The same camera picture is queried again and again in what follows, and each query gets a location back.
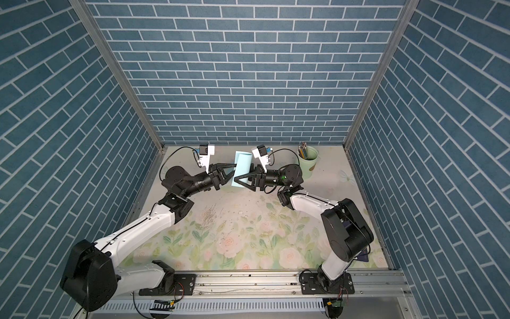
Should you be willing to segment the light blue paper front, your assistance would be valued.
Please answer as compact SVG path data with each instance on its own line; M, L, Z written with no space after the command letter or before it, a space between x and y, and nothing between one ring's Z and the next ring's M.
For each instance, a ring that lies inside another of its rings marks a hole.
M240 175L248 174L252 164L252 154L250 152L236 151L235 164L235 178Z

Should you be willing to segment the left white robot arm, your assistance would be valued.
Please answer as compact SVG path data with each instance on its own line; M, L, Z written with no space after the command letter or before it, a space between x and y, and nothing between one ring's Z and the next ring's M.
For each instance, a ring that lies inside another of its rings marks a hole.
M191 211L190 197L219 190L235 175L235 164L211 164L208 171L190 175L183 167L167 170L162 181L165 196L150 212L111 235L76 243L71 248L60 286L86 312L103 307L112 297L150 290L168 295L175 290L175 269L161 260L135 271L123 271L122 261L159 232L179 223Z

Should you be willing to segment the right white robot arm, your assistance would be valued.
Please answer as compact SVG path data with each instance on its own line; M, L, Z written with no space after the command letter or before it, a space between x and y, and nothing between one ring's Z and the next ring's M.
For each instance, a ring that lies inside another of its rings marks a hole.
M347 270L374 240L371 228L352 200L331 201L306 193L297 164L278 170L265 170L258 165L249 173L235 177L234 181L251 191L277 187L282 206L322 221L331 252L312 275L313 284L326 294L343 296L349 292Z

